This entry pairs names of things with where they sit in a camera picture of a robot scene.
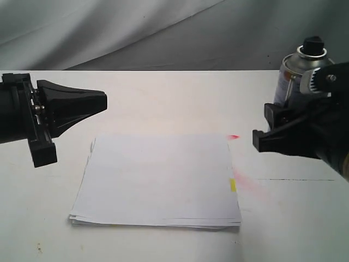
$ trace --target black spray cap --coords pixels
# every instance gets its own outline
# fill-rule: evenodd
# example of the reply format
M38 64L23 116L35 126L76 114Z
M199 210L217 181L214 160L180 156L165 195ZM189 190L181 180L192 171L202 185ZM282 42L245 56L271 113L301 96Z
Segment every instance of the black spray cap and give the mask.
M320 37L307 37L304 39L301 51L308 56L320 56L323 54L324 46L325 44Z

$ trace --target spray paint can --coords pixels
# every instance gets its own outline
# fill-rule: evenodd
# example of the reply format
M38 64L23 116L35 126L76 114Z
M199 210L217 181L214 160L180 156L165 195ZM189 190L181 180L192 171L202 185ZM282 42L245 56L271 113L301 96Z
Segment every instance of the spray paint can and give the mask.
M302 94L299 90L300 79L305 71L333 64L327 57L327 50L320 37L309 37L297 52L282 60L279 71L279 81L276 87L274 104L285 108L305 106L309 101L327 94Z

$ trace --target white tabletop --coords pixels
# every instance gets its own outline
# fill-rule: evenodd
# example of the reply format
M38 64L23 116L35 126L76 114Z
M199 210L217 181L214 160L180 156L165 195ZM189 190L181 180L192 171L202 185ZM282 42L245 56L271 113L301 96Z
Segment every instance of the white tabletop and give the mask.
M0 261L349 261L349 184L320 160L258 153L277 71L31 72L103 90L108 110L55 139L35 169L26 140L0 145ZM67 220L101 133L240 135L230 141L240 231L73 227Z

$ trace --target stack of paper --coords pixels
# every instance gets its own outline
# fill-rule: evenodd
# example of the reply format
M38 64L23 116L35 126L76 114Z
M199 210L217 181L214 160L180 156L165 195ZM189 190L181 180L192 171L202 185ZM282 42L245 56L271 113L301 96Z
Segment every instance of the stack of paper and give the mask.
M74 224L239 226L223 135L103 135L92 146Z

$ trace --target robotic arm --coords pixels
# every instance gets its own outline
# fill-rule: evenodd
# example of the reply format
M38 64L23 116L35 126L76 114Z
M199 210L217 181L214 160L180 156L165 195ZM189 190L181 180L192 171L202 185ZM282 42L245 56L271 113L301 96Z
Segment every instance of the robotic arm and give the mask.
M270 132L253 130L259 152L277 152L325 161L349 181L349 63L316 68L303 74L300 92L327 97L296 108L264 105Z
M34 166L57 162L52 138L107 109L104 92L38 80L29 74L3 74L0 83L0 144L27 139Z

